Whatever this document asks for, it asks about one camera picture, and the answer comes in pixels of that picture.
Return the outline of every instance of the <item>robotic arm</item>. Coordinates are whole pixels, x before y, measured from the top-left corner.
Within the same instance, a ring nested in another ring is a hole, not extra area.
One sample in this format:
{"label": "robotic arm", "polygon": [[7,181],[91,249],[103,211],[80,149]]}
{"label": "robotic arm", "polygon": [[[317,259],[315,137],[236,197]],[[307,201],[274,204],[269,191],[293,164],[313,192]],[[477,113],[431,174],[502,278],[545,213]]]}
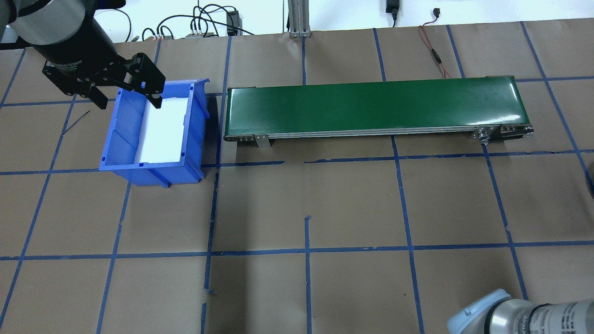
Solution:
{"label": "robotic arm", "polygon": [[97,7],[97,0],[0,0],[0,26],[7,16],[8,25],[48,60],[42,72],[64,94],[105,109],[108,99],[97,86],[118,86],[160,108],[165,76],[144,53],[132,59],[117,54],[93,18]]}

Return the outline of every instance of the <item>blue tape line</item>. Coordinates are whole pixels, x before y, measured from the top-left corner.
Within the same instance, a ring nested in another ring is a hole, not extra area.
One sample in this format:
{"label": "blue tape line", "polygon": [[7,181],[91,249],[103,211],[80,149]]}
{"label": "blue tape line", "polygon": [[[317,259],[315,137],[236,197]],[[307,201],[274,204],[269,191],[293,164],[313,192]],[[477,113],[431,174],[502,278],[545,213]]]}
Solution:
{"label": "blue tape line", "polygon": [[161,257],[202,257],[208,256],[206,251],[187,251],[174,253],[138,253],[138,254],[117,254],[116,259],[158,259]]}
{"label": "blue tape line", "polygon": [[306,253],[304,248],[284,248],[279,250],[253,250],[253,251],[213,251],[212,256],[253,256],[273,254]]}
{"label": "blue tape line", "polygon": [[230,163],[211,163],[202,165],[203,168],[221,168],[221,167],[242,167],[242,166],[268,166],[282,165],[284,160],[277,161],[258,161],[258,162],[230,162]]}
{"label": "blue tape line", "polygon": [[202,303],[202,313],[200,314],[200,334],[206,330],[206,303]]}
{"label": "blue tape line", "polygon": [[548,81],[566,81],[566,80],[592,80],[594,76],[590,77],[560,77],[560,78],[546,78]]}
{"label": "blue tape line", "polygon": [[31,175],[31,174],[67,174],[67,173],[89,173],[99,172],[96,168],[88,169],[59,169],[56,171],[17,171],[17,172],[0,172],[0,175]]}
{"label": "blue tape line", "polygon": [[517,83],[534,83],[534,82],[543,82],[542,78],[535,78],[535,79],[516,79]]}
{"label": "blue tape line", "polygon": [[301,80],[302,85],[307,84],[307,75],[305,73],[305,37],[301,37]]}
{"label": "blue tape line", "polygon": [[501,152],[501,153],[489,153],[490,156],[523,156],[523,155],[567,155],[575,154],[574,150],[566,151],[534,151],[534,152]]}
{"label": "blue tape line", "polygon": [[483,146],[483,151],[485,152],[486,165],[489,169],[489,175],[491,176],[491,183],[493,183],[493,190],[495,191],[495,197],[497,198],[497,205],[499,206],[499,212],[501,214],[501,220],[503,221],[503,228],[505,230],[505,235],[507,236],[507,242],[510,247],[511,257],[514,261],[514,267],[516,267],[516,274],[518,276],[520,290],[522,290],[522,297],[528,300],[528,293],[526,292],[526,286],[524,285],[524,277],[522,276],[522,270],[520,269],[520,263],[518,262],[516,248],[514,247],[514,241],[511,237],[511,232],[508,230],[507,216],[505,215],[505,209],[503,208],[501,193],[499,192],[499,187],[497,186],[495,172],[493,172],[493,166],[491,165],[491,159],[489,158],[489,153],[486,149],[486,146]]}
{"label": "blue tape line", "polygon": [[23,258],[30,260],[93,260],[110,259],[111,254],[75,254],[75,255],[28,255]]}
{"label": "blue tape line", "polygon": [[[108,102],[113,102],[115,99],[108,99]],[[19,106],[44,106],[44,105],[67,105],[69,103],[92,103],[91,100],[75,100],[75,101],[45,101],[45,102],[20,102],[20,103],[7,103],[6,107],[19,107]]]}
{"label": "blue tape line", "polygon": [[549,246],[585,246],[594,245],[594,240],[578,241],[537,241],[537,242],[515,242],[516,247],[549,247]]}
{"label": "blue tape line", "polygon": [[[70,108],[68,109],[68,113],[66,114],[66,118],[64,119],[64,124],[62,126],[62,131],[68,126],[68,120],[70,119],[70,115],[72,114],[72,108],[74,104],[70,104]],[[58,138],[58,144],[56,145],[56,149],[53,153],[52,163],[49,167],[49,171],[53,169],[54,164],[56,163],[56,158],[58,157],[58,152],[60,150],[60,145],[62,144],[62,136]],[[43,184],[43,188],[41,191],[41,195],[39,196],[39,201],[37,201],[37,206],[35,207],[35,213],[33,214],[33,219],[31,220],[31,225],[29,226],[29,231],[27,232],[27,237],[25,238],[25,243],[23,244],[23,249],[21,250],[21,256],[19,257],[17,268],[15,269],[14,276],[12,277],[12,281],[10,283],[10,288],[7,293],[6,300],[4,302],[4,307],[2,308],[2,314],[0,314],[0,328],[4,322],[4,317],[6,316],[6,312],[8,310],[8,304],[10,303],[10,299],[12,297],[12,293],[14,292],[14,287],[17,284],[18,274],[21,271],[21,266],[23,265],[23,260],[25,257],[25,253],[27,252],[27,247],[29,247],[29,241],[31,241],[31,236],[33,235],[33,229],[35,228],[35,223],[37,222],[37,217],[39,216],[39,210],[41,209],[41,204],[43,203],[43,197],[45,196],[45,192],[48,189],[49,178],[51,174],[48,174],[45,178],[45,182]]]}
{"label": "blue tape line", "polygon": [[458,55],[458,49],[456,48],[456,43],[454,42],[454,36],[451,34],[450,25],[446,25],[445,28],[447,29],[447,34],[450,36],[450,43],[452,49],[454,49],[454,56],[456,57],[456,63],[458,63],[458,69],[460,70],[460,76],[466,78],[464,74],[464,69],[462,68],[462,62],[460,62],[460,56]]}
{"label": "blue tape line", "polygon": [[326,162],[353,162],[353,161],[381,161],[394,160],[393,156],[377,156],[377,157],[338,157],[334,159],[318,159],[316,161],[306,161],[304,163],[326,163]]}
{"label": "blue tape line", "polygon": [[400,159],[398,156],[398,148],[396,147],[396,141],[394,140],[394,136],[391,136],[392,140],[392,150],[394,151],[394,160],[396,162],[396,177],[398,179],[398,190],[400,192],[400,203],[402,205],[402,216],[405,222],[405,231],[406,231],[406,245],[409,252],[409,261],[410,261],[410,275],[412,278],[412,288],[415,293],[415,304],[416,304],[416,316],[419,322],[419,332],[421,334],[425,334],[425,327],[423,325],[423,314],[421,311],[421,297],[419,296],[419,285],[416,280],[416,267],[415,267],[415,253],[413,251],[413,244],[412,244],[412,237],[410,235],[410,226],[408,220],[408,211],[406,210],[406,198],[405,198],[405,188],[402,183],[402,173],[400,170]]}
{"label": "blue tape line", "polygon": [[563,116],[561,107],[559,106],[559,103],[557,102],[557,98],[555,97],[555,94],[553,94],[551,84],[549,84],[549,80],[546,77],[545,70],[542,68],[541,61],[538,59],[538,55],[536,54],[536,49],[534,48],[534,45],[532,45],[530,36],[528,36],[528,31],[526,30],[526,26],[524,25],[524,22],[520,22],[520,25],[522,26],[522,31],[524,32],[524,37],[526,37],[526,40],[528,41],[528,45],[530,46],[530,50],[532,51],[534,60],[536,61],[536,64],[538,65],[538,70],[541,72],[541,76],[544,79],[546,89],[549,92],[549,95],[551,97],[551,100],[553,101],[553,104],[555,105],[555,109],[557,110],[557,114],[559,114],[559,118],[561,119],[561,122],[563,123],[563,127],[565,128],[565,131],[567,132],[567,137],[569,137],[569,141],[571,142],[573,149],[576,151],[577,158],[580,161],[580,165],[582,166],[582,170],[584,172],[586,180],[588,181],[588,184],[590,185],[590,189],[594,189],[594,182],[592,182],[592,177],[590,176],[590,172],[588,171],[588,168],[586,167],[586,163],[584,162],[582,154],[580,153],[579,148],[577,147],[577,143],[576,143],[575,139],[573,138],[573,135],[571,134],[569,125],[567,125],[567,121],[565,121],[565,117]]}
{"label": "blue tape line", "polygon": [[307,308],[307,334],[311,334],[311,268],[309,265],[309,220],[305,217],[305,302]]}
{"label": "blue tape line", "polygon": [[409,155],[409,156],[400,156],[398,160],[406,160],[406,159],[427,159],[429,157],[436,157],[438,159],[449,159],[451,157],[483,157],[485,156],[484,153],[461,153],[461,154],[447,154],[447,155]]}
{"label": "blue tape line", "polygon": [[221,163],[221,145],[223,140],[223,116],[225,112],[225,102],[227,99],[227,77],[229,76],[229,58],[231,55],[231,36],[227,40],[227,55],[225,59],[225,74],[223,75],[223,94],[221,95],[221,106],[219,113],[219,136],[217,138],[217,154],[215,162],[216,164]]}
{"label": "blue tape line", "polygon": [[0,175],[32,175],[32,174],[49,174],[49,171],[0,172]]}
{"label": "blue tape line", "polygon": [[154,53],[154,64],[157,65],[157,61],[159,61],[159,53],[161,52],[161,40],[157,42],[157,51]]}
{"label": "blue tape line", "polygon": [[206,268],[204,269],[204,289],[208,289],[210,284],[210,264],[212,261],[214,221],[217,213],[217,195],[219,192],[219,173],[214,175],[213,202],[210,208],[210,227],[208,228],[208,246],[206,257]]}
{"label": "blue tape line", "polygon": [[[594,240],[569,240],[569,241],[532,241],[514,242],[515,247],[556,247],[556,246],[584,246],[594,245]],[[415,245],[413,250],[458,250],[458,249],[489,249],[506,248],[509,243],[495,244],[450,244],[450,245]],[[408,246],[380,246],[380,247],[318,247],[318,248],[283,248],[277,250],[254,251],[213,251],[212,256],[254,256],[272,254],[299,254],[306,253],[352,253],[363,251],[407,251]],[[128,253],[117,254],[117,259],[154,259],[161,257],[206,257],[207,251],[190,251],[174,253]],[[19,256],[0,256],[0,261],[17,261]],[[23,258],[30,260],[89,260],[110,259],[111,254],[75,254],[75,255],[28,255]]]}
{"label": "blue tape line", "polygon": [[97,320],[97,330],[96,334],[101,333],[101,327],[103,326],[103,315],[105,314],[105,305],[108,301],[108,293],[109,293],[109,286],[111,284],[111,277],[113,274],[113,266],[115,265],[116,255],[118,254],[118,245],[119,245],[119,238],[122,234],[122,221],[124,221],[124,216],[126,214],[126,208],[128,207],[128,197],[130,196],[130,188],[132,183],[128,181],[128,185],[126,186],[126,192],[124,194],[124,200],[122,203],[122,212],[119,217],[119,224],[118,224],[118,231],[115,235],[115,240],[113,242],[113,250],[111,253],[111,260],[109,261],[109,269],[108,269],[108,276],[105,280],[105,289],[103,290],[103,298],[101,300],[101,308],[99,309],[99,319]]}
{"label": "blue tape line", "polygon": [[377,56],[380,60],[381,81],[386,82],[386,72],[384,71],[384,60],[381,57],[380,40],[377,37],[377,29],[373,28],[373,36],[375,38],[375,47],[377,48]]}
{"label": "blue tape line", "polygon": [[12,84],[14,83],[14,79],[17,77],[18,69],[21,67],[21,63],[23,62],[23,58],[25,57],[26,50],[27,49],[23,49],[23,52],[21,53],[21,58],[18,59],[17,66],[14,68],[14,72],[12,73],[12,77],[10,78],[10,81],[8,82],[6,91],[4,91],[4,96],[2,97],[2,100],[0,101],[0,106],[4,106],[4,102],[6,101],[8,92],[10,91],[10,87],[12,87]]}
{"label": "blue tape line", "polygon": [[83,169],[58,169],[50,171],[50,174],[68,174],[68,173],[93,173],[99,172],[97,168],[83,168]]}
{"label": "blue tape line", "polygon": [[509,244],[462,244],[462,245],[419,245],[413,246],[415,250],[468,250],[482,248],[505,248]]}

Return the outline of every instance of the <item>blue plastic bin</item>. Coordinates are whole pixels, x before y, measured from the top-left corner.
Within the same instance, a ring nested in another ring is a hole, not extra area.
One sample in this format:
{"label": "blue plastic bin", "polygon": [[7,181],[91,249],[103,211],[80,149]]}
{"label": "blue plastic bin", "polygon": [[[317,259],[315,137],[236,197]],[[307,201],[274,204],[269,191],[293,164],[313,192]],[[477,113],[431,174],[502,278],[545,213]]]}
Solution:
{"label": "blue plastic bin", "polygon": [[204,178],[200,170],[204,122],[208,118],[204,84],[208,79],[166,81],[164,99],[189,97],[184,119],[184,139],[179,162],[134,163],[147,99],[136,92],[119,89],[100,171],[112,171],[134,185],[196,183]]}

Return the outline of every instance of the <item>white foam insert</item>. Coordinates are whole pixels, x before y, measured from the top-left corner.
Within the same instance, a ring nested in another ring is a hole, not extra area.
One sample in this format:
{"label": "white foam insert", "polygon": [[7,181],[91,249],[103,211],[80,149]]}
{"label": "white foam insert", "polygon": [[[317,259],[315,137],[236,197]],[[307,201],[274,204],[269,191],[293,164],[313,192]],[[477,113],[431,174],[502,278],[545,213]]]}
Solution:
{"label": "white foam insert", "polygon": [[134,163],[179,162],[187,108],[187,97],[163,99],[160,109],[147,102]]}

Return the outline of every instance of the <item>wire on floor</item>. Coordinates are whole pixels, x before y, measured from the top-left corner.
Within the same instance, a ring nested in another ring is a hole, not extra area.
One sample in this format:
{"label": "wire on floor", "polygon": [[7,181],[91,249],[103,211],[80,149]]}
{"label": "wire on floor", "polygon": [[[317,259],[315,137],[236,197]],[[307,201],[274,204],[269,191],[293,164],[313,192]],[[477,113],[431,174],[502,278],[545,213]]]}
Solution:
{"label": "wire on floor", "polygon": [[435,59],[435,61],[437,61],[437,65],[443,70],[443,78],[445,79],[446,75],[447,75],[447,77],[451,79],[450,73],[446,70],[446,67],[441,62],[441,58],[440,58],[439,54],[437,54],[437,51],[435,51],[435,49],[431,45],[431,41],[429,41],[429,37],[427,36],[427,32],[425,31],[425,25],[435,23],[437,21],[437,19],[440,17],[440,9],[434,8],[433,15],[435,16],[435,19],[433,21],[423,23],[423,25],[419,26],[419,29],[425,36],[425,40],[427,41],[427,46],[429,46],[429,49],[431,50],[431,54],[433,55],[433,58]]}

